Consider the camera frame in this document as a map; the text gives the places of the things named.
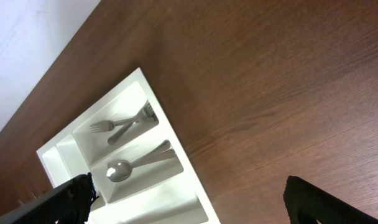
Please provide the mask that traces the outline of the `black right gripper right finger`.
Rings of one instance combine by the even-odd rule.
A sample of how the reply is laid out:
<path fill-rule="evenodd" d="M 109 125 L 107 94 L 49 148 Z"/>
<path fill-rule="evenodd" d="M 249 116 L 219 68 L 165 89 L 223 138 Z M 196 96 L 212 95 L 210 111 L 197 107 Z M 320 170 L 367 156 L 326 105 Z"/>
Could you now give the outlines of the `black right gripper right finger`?
<path fill-rule="evenodd" d="M 283 200 L 291 224 L 378 224 L 378 219 L 297 176 L 288 176 Z"/>

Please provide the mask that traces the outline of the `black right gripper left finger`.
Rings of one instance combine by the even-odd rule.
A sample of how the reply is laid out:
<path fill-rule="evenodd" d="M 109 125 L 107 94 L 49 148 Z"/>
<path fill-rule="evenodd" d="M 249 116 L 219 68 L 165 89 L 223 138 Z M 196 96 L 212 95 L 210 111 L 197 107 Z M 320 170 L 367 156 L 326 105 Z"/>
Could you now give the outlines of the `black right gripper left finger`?
<path fill-rule="evenodd" d="M 0 224 L 84 224 L 98 198 L 92 174 L 80 174 L 0 216 Z"/>

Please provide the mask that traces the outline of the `steel fork angled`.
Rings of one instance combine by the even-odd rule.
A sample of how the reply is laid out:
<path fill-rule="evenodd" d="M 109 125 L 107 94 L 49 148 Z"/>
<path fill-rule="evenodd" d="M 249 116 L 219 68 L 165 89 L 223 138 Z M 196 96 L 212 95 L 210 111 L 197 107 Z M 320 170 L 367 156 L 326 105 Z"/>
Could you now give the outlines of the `steel fork angled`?
<path fill-rule="evenodd" d="M 153 122 L 156 121 L 156 116 L 150 116 L 145 118 L 131 118 L 120 121 L 103 120 L 90 125 L 90 131 L 92 133 L 108 132 L 115 129 L 116 126 L 125 126 L 128 124 L 140 123 L 140 122 Z"/>

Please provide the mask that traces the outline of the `steel tablespoon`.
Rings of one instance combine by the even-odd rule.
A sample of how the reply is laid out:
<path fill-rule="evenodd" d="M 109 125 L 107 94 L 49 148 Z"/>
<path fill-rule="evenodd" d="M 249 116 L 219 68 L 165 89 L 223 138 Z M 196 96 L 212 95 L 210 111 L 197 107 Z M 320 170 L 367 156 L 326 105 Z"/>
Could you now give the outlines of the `steel tablespoon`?
<path fill-rule="evenodd" d="M 173 149 L 169 149 L 154 155 L 148 153 L 134 162 L 129 162 L 124 159 L 116 159 L 108 163 L 106 177 L 112 182 L 122 182 L 131 176 L 134 168 L 173 159 L 175 157 L 175 151 Z"/>
<path fill-rule="evenodd" d="M 151 150 L 150 152 L 148 152 L 146 155 L 140 157 L 139 159 L 135 160 L 133 163 L 132 163 L 132 166 L 133 167 L 139 167 L 139 166 L 144 166 L 145 165 L 145 161 L 146 160 L 149 160 L 150 158 L 154 157 L 154 156 L 158 156 L 159 154 L 161 154 L 162 152 L 165 152 L 169 149 L 171 149 L 171 143 L 170 141 L 168 140 L 165 140 L 164 142 L 162 142 L 160 145 L 158 145 L 155 149 Z"/>

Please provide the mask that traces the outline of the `steel fork straight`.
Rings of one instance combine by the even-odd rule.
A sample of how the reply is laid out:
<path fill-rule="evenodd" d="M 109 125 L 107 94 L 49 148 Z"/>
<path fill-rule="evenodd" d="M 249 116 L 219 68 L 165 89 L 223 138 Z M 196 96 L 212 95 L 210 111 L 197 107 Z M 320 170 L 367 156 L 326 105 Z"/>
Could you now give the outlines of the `steel fork straight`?
<path fill-rule="evenodd" d="M 133 117 L 133 120 L 121 128 L 119 131 L 114 133 L 110 138 L 108 138 L 108 144 L 113 145 L 117 142 L 117 140 L 125 134 L 129 128 L 137 123 L 150 123 L 157 120 L 157 117 L 154 113 L 154 110 L 151 104 L 146 101 L 145 105 L 139 110 L 139 112 Z"/>

